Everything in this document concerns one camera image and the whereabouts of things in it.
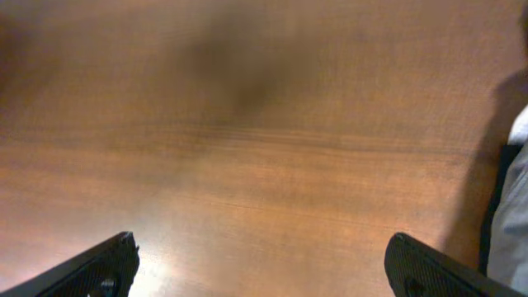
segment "black plastic piece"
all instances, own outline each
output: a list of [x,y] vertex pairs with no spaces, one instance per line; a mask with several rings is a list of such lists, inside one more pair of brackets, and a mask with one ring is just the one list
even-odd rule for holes
[[131,232],[119,233],[0,297],[124,297],[139,268],[139,248]]
[[385,272],[396,297],[522,297],[404,233],[385,252]]

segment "table surface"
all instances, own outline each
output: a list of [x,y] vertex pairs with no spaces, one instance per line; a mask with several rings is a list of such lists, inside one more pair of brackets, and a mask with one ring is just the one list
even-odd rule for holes
[[390,296],[400,231],[475,267],[521,11],[0,2],[0,290],[124,230],[131,296]]

